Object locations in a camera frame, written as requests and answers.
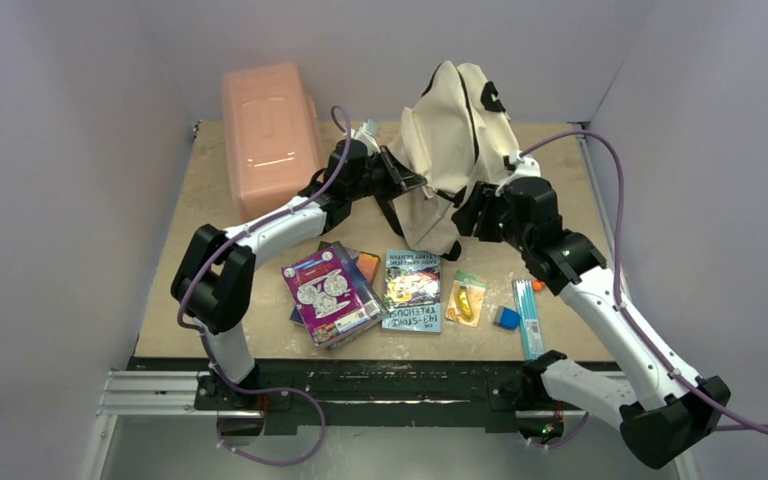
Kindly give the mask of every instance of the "purple book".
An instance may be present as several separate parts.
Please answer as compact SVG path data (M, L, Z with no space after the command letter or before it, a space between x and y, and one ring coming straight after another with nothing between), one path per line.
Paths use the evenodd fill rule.
M282 271L317 346L365 330L385 316L381 300L342 246L328 247Z

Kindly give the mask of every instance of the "backpack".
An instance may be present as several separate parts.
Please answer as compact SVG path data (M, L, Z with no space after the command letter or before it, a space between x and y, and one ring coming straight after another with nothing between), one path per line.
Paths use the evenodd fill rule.
M446 61L416 105L402 111L400 134L387 147L427 184L379 206L411 249L457 260L452 215L475 182L498 184L508 176L506 160L519 146L498 95L478 65Z

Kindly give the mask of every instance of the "pink plastic bin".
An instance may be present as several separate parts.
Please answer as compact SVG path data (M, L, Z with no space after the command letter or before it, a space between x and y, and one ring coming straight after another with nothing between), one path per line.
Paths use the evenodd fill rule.
M322 168L313 102L282 63L222 77L231 195L241 222L284 205Z

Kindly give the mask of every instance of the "gray floor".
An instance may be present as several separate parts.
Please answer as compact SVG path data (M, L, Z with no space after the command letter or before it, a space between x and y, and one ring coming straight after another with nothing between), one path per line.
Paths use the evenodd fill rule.
M568 418L569 427L577 419ZM300 466L265 467L216 449L215 419L120 417L103 478L220 480L225 478L394 479L658 479L679 476L669 465L649 470L619 434L591 419L578 438L544 454L518 435L480 429L331 427L322 449ZM313 444L318 429L296 437L261 437L248 448L286 459Z

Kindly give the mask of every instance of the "beige table surface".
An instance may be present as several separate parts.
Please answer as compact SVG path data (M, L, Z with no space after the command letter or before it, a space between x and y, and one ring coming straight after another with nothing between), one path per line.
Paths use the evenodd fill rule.
M398 134L398 123L382 123L379 143ZM519 124L514 132L522 148L549 135L572 128L566 124ZM323 152L330 152L340 132L330 123L320 123ZM565 226L587 235L606 254L606 240L581 152L573 137L565 138L535 154L543 176L558 192ZM175 209L172 226L160 258L135 355L138 357L204 357L192 331L175 323L177 303L169 294L172 277L193 232L205 223L219 228L239 224L231 201L225 163L222 122L202 122L193 145L190 164ZM489 285L477 328L443 320L440 334L402 333L380 327L362 333L356 340L334 351L317 349L306 330L288 320L293 308L280 267L312 253L320 240L385 257L388 248L406 248L404 240L387 225L372 199L356 202L352 215L321 238L304 241L264 264L256 273L251 304L243 320L249 348L259 358L344 358L370 360L522 360L519 330L493 325L496 307L513 308L511 280L530 278L518 252L506 244L461 240L463 253L457 262L443 261L444 302L449 297L457 269L488 277ZM383 271L375 290L384 293ZM590 328L560 299L548 291L537 294L538 315L546 347L576 360L611 360L610 354Z

